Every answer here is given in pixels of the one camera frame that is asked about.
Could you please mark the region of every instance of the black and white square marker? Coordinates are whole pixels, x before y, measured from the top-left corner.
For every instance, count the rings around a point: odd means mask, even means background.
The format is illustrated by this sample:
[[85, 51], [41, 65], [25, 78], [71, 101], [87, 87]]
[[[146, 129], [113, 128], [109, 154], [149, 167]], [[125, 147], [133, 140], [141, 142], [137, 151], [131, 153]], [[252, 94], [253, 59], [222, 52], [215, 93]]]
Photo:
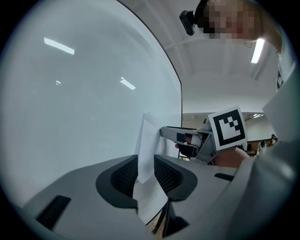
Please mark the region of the black and white square marker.
[[217, 150], [247, 141], [244, 118], [238, 106], [210, 114], [209, 119]]

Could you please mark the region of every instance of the white ceiling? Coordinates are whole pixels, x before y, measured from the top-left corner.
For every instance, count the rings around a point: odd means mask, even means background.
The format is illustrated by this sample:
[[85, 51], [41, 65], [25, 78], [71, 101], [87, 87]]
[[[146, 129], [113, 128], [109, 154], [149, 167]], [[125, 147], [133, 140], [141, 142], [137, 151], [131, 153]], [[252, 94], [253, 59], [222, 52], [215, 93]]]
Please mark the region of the white ceiling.
[[152, 30], [170, 57], [182, 83], [183, 112], [210, 113], [240, 105], [260, 113], [275, 93], [278, 55], [265, 44], [257, 64], [255, 43], [213, 40], [197, 29], [186, 34], [179, 15], [195, 11], [199, 0], [122, 0]]

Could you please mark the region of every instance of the fluorescent light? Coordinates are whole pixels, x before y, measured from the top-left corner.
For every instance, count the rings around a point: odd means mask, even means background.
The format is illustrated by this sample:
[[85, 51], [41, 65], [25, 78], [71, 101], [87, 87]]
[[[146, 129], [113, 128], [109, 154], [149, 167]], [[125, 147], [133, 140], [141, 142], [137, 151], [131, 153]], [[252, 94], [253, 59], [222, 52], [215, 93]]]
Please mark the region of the fluorescent light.
[[254, 53], [253, 53], [252, 60], [251, 60], [252, 63], [258, 62], [259, 57], [261, 56], [261, 53], [263, 50], [263, 44], [264, 44], [264, 40], [261, 38], [256, 41]]
[[123, 77], [121, 78], [122, 81], [120, 81], [121, 83], [123, 83], [124, 85], [126, 85], [127, 87], [129, 87], [130, 89], [135, 89], [135, 86], [130, 84], [129, 82], [127, 82]]
[[264, 114], [256, 114], [256, 116], [253, 115], [253, 118], [259, 118], [262, 117]]
[[50, 45], [52, 47], [56, 47], [56, 48], [61, 49], [61, 50], [65, 51], [65, 52], [67, 52], [67, 53], [69, 53], [71, 55], [74, 55], [75, 50], [72, 49], [72, 48], [69, 48], [67, 46], [64, 46], [63, 44], [60, 44], [60, 43], [55, 42], [55, 41], [53, 41], [51, 39], [48, 39], [48, 38], [44, 38], [44, 42], [47, 45]]

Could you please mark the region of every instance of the black camera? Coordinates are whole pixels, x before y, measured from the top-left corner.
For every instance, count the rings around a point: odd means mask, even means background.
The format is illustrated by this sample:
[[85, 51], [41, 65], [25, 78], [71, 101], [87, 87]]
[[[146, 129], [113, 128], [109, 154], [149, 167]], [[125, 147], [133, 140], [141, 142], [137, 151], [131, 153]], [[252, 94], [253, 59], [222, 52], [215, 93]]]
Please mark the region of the black camera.
[[195, 25], [196, 19], [193, 14], [193, 11], [186, 11], [184, 10], [180, 15], [179, 18], [182, 22], [184, 29], [186, 30], [187, 34], [192, 36], [195, 33]]

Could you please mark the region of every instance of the white curved panel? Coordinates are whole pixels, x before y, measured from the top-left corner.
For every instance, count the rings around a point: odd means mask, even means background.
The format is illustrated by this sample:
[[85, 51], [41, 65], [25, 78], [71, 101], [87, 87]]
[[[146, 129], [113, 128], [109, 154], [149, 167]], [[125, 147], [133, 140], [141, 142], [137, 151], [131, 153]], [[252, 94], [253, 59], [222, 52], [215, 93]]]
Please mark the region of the white curved panel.
[[[181, 125], [168, 57], [114, 0], [39, 4], [13, 35], [0, 73], [1, 174], [20, 206], [71, 170], [137, 153], [144, 113]], [[172, 142], [163, 147], [177, 157]]]

